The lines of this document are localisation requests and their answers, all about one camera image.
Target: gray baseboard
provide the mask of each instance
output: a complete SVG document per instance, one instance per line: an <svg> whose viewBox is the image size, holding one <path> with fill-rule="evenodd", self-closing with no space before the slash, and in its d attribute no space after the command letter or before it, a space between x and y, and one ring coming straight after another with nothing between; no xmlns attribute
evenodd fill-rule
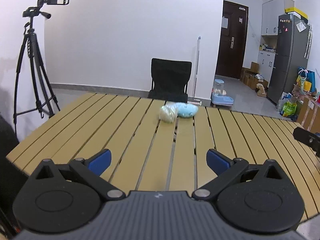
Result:
<svg viewBox="0 0 320 240"><path fill-rule="evenodd" d="M67 90L78 90L87 91L95 93L103 93L110 95L121 95L121 96L131 96L139 98L147 98L149 91L133 90L133 89L122 89L122 88L110 88L110 87L98 87L98 86L86 86L86 85L71 85L71 84L51 84L53 89L67 89ZM200 99L202 106L210 106L211 101L207 99Z"/></svg>

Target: tripod leg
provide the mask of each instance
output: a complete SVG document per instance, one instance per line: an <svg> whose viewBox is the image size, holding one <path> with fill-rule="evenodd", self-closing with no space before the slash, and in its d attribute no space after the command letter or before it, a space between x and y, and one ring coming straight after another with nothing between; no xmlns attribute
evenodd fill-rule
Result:
<svg viewBox="0 0 320 240"><path fill-rule="evenodd" d="M36 44L37 44L36 34L35 33L31 33L30 34L30 47L33 50L34 59L35 59L35 63L36 63L36 70L38 72L38 78L39 78L39 82L40 82L40 85L41 85L41 90L42 90L42 93L43 93L43 96L44 96L44 100L45 100L45 102L47 104L47 107L48 107L48 110L49 110L49 117L52 117L52 116L54 116L54 112L52 110L52 107L51 107L51 104L50 104L50 101L49 101L49 98L48 98L48 95L47 95L47 90L45 89L44 82L43 82L43 79L42 79L42 74L41 74L41 70L40 70L39 55L37 53L38 51L37 51Z"/></svg>
<svg viewBox="0 0 320 240"><path fill-rule="evenodd" d="M32 77L32 85L33 85L33 90L35 92L35 97L36 97L36 108L38 109L41 118L43 118L43 110L41 106L41 101L39 99L39 94L38 94L38 88L37 88L37 83L36 83L36 74L35 74L35 65L33 62L34 59L34 50L31 44L31 40L29 39L29 58L30 58L30 68L31 68L31 77Z"/></svg>
<svg viewBox="0 0 320 240"><path fill-rule="evenodd" d="M23 53L26 47L26 43L28 40L28 36L24 35L23 37L23 42L21 45L20 53L19 53L19 59L18 59L18 64L17 64L17 71L16 71L16 83L14 87L14 105L13 105L13 123L14 123L14 132L17 136L17 95L18 95L18 81L19 81L19 74L21 70L21 64L22 64L22 58L23 58Z"/></svg>
<svg viewBox="0 0 320 240"><path fill-rule="evenodd" d="M41 57L41 53L40 53L40 48L39 48L39 44L38 44L38 40L37 40L37 39L36 39L36 47L37 47L37 54L38 54L38 56L39 56L40 67L41 67L41 71L42 71L43 76L44 76L44 80L45 80L45 82L47 83L47 86L48 86L48 89L49 89L49 91L50 91L50 94L51 94L51 96L52 96L53 101L55 102L58 110L60 111L60 107L58 106L57 97L56 97L56 95L54 94L54 92L53 92L53 90L52 90L52 87L51 87L51 85L50 85L50 82L49 82L47 73L46 73L45 68L44 68L44 64L43 64L43 61L42 61L42 57Z"/></svg>

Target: blue rubber pad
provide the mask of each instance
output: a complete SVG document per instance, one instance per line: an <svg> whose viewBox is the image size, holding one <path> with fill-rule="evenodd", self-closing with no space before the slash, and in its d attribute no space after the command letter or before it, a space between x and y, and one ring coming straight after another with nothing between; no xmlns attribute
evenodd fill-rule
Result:
<svg viewBox="0 0 320 240"><path fill-rule="evenodd" d="M218 176L230 168L230 163L222 159L220 156L212 151L207 152L207 165Z"/></svg>
<svg viewBox="0 0 320 240"><path fill-rule="evenodd" d="M100 176L111 164L111 152L106 150L88 164L88 169Z"/></svg>

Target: light blue pet feeder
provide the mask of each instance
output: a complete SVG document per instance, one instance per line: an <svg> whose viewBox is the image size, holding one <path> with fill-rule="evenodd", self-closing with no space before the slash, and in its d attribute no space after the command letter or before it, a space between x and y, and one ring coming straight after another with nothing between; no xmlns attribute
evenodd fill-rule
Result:
<svg viewBox="0 0 320 240"><path fill-rule="evenodd" d="M211 93L211 102L214 105L233 106L233 99L223 95L224 81L215 79Z"/></svg>

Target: black fabric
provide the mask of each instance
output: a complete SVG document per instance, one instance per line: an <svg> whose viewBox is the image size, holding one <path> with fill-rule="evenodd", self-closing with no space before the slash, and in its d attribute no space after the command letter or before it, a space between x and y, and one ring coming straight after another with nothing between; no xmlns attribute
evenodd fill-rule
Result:
<svg viewBox="0 0 320 240"><path fill-rule="evenodd" d="M17 222L12 212L12 203L28 179L6 158L18 143L11 125L0 116L0 208L14 225Z"/></svg>
<svg viewBox="0 0 320 240"><path fill-rule="evenodd" d="M152 89L148 98L172 102L187 102L187 85L192 63L153 58L151 60Z"/></svg>

